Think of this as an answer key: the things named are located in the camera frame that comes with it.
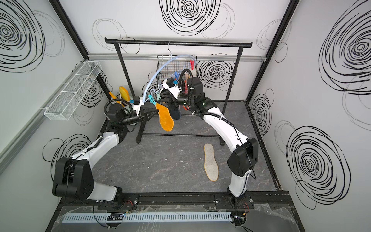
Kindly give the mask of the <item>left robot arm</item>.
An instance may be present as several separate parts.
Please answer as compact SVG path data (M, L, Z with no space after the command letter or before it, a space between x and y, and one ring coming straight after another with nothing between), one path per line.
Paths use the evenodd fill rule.
M108 125L97 140L70 158L57 161L52 187L54 196L78 201L118 201L122 189L98 183L92 169L108 151L125 139L129 125L147 122L159 110L145 107L136 97L133 103L121 98L109 100L103 111Z

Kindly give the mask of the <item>black garment rack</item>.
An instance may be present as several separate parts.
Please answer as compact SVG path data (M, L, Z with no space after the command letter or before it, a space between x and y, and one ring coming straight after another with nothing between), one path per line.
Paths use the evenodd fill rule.
M203 120L208 123L218 134L219 137L228 145L231 151L235 150L237 146L242 147L243 144L249 141L249 139L241 134L234 124L229 122L223 115L226 110L226 106L229 100L229 96L232 89L232 84L236 76L238 65L245 48L251 48L253 43L209 43L209 42L176 42L176 41L149 41L149 40L123 40L123 39L104 39L107 44L113 44L116 48L118 57L121 62L121 66L124 70L127 82L132 87L127 69L121 54L121 44L139 44L139 45L175 45L175 46L206 46L206 47L237 47L238 53L235 62L235 66L232 72L231 82L227 92L227 96L224 103L224 108L221 111L212 100L205 97L203 92L202 83L199 80L195 84L196 77L193 76L189 69L184 69L181 74L178 75L176 84L174 79L167 79L163 82L163 91L171 96L161 97L157 103L166 102L170 108L176 110L179 109L179 105L187 105L189 111L198 117L202 117Z

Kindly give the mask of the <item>grey felt yellow-edged insole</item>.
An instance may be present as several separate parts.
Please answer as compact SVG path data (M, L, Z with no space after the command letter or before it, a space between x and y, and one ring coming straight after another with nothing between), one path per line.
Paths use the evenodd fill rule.
M215 182L219 177L219 169L214 156L212 144L204 145L204 170L210 181Z

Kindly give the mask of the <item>orange fuzzy insole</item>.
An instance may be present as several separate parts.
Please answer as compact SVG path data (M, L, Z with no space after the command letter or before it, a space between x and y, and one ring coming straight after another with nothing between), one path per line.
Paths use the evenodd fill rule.
M161 127L165 131L170 132L174 127L174 120L170 115L169 109L159 103L156 103L156 109L158 110L159 122Z

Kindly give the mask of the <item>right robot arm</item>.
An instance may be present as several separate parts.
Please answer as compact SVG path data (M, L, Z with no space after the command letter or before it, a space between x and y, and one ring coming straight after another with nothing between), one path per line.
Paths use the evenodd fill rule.
M156 103L165 108L159 111L161 124L179 120L182 115L180 106L209 124L231 152L227 161L232 171L229 193L235 198L242 197L246 192L248 178L258 161L258 142L242 134L225 118L216 103L206 97L199 78L193 77L187 81L168 78L161 85L160 98Z

